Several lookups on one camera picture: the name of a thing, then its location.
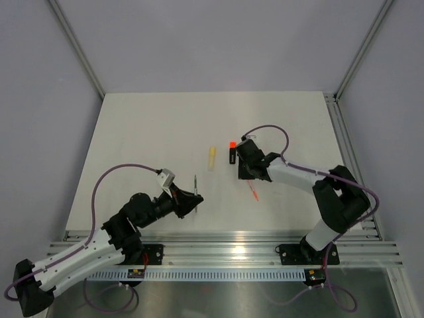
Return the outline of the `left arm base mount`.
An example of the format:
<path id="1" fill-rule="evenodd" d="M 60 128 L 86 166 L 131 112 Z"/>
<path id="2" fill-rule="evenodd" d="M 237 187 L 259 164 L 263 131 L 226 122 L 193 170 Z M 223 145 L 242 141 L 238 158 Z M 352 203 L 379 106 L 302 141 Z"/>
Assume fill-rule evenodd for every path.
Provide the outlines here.
<path id="1" fill-rule="evenodd" d="M 138 248 L 130 255 L 126 264 L 144 265 L 144 262 L 147 262 L 148 266 L 162 265 L 164 245 L 149 240 L 145 241 L 142 237 L 140 237 L 138 241 L 140 242 Z"/>

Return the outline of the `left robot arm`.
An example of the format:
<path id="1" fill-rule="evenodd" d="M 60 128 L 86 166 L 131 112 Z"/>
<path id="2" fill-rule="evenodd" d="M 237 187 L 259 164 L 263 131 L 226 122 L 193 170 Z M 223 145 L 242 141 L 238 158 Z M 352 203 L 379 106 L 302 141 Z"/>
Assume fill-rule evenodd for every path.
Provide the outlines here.
<path id="1" fill-rule="evenodd" d="M 137 263 L 144 254 L 141 229 L 170 213 L 182 219 L 203 200 L 176 185 L 154 199 L 136 193 L 87 240 L 45 260 L 20 261 L 15 266 L 13 287 L 23 316 L 44 311 L 68 288 L 104 268 Z"/>

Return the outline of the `black orange highlighter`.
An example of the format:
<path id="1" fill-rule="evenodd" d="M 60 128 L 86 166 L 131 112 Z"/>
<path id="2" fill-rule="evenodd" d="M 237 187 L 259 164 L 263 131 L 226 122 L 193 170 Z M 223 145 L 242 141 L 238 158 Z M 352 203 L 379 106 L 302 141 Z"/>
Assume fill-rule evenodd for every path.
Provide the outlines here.
<path id="1" fill-rule="evenodd" d="M 236 141 L 230 141 L 229 143 L 229 164 L 235 165 L 237 161 L 237 152 L 236 152 Z"/>

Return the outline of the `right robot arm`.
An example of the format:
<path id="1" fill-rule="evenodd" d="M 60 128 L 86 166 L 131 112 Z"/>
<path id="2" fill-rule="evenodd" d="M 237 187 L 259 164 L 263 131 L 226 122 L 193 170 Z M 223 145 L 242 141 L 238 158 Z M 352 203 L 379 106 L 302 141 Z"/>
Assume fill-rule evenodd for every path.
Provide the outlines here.
<path id="1" fill-rule="evenodd" d="M 235 151 L 251 178 L 286 184 L 315 198 L 321 219 L 299 244 L 301 256 L 307 262 L 318 261 L 324 249 L 347 232 L 370 207 L 364 188 L 345 166 L 324 172 L 302 167 L 275 152 L 265 155 L 248 138 L 236 145 Z"/>

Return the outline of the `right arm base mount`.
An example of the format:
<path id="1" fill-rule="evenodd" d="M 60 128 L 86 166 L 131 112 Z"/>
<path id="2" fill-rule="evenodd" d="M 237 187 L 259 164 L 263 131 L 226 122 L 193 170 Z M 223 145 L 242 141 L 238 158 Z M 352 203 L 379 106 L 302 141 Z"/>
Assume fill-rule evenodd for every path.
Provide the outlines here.
<path id="1" fill-rule="evenodd" d="M 339 265 L 339 253 L 337 247 L 332 245 L 321 251 L 316 251 L 308 246 L 298 244 L 279 244 L 274 248 L 274 252 L 280 257 L 282 265 Z"/>

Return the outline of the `green white pen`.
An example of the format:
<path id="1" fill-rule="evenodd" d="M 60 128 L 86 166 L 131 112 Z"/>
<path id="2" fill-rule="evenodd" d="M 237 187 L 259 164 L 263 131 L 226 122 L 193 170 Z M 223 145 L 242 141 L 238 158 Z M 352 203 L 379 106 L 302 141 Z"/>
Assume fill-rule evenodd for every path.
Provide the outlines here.
<path id="1" fill-rule="evenodd" d="M 198 194 L 198 188 L 197 188 L 197 175 L 196 174 L 194 175 L 193 184 L 194 184 L 193 193 L 194 193 L 194 195 L 197 195 Z"/>

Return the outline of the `yellow highlighter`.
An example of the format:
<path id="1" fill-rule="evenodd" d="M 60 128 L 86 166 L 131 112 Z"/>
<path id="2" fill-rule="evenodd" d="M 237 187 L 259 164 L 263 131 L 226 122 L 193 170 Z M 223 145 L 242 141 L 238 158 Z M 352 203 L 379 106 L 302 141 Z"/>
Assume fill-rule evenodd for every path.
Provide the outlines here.
<path id="1" fill-rule="evenodd" d="M 208 165 L 207 165 L 207 169 L 209 172 L 212 172 L 215 169 L 216 155 L 217 155 L 217 148 L 215 146 L 211 146 L 209 149 Z"/>

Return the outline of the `orange thin pen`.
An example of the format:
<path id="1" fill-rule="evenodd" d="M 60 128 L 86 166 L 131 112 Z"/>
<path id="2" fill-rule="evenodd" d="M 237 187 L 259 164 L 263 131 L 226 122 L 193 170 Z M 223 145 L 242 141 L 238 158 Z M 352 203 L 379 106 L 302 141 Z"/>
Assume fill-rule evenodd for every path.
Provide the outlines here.
<path id="1" fill-rule="evenodd" d="M 249 185 L 249 188 L 250 188 L 250 190 L 251 190 L 251 192 L 252 192 L 255 200 L 256 201 L 259 201 L 259 196 L 258 196 L 258 194 L 257 194 L 257 192 L 256 192 L 256 190 L 254 188 L 254 185 L 253 185 L 252 181 L 251 180 L 247 180 L 247 183 Z"/>

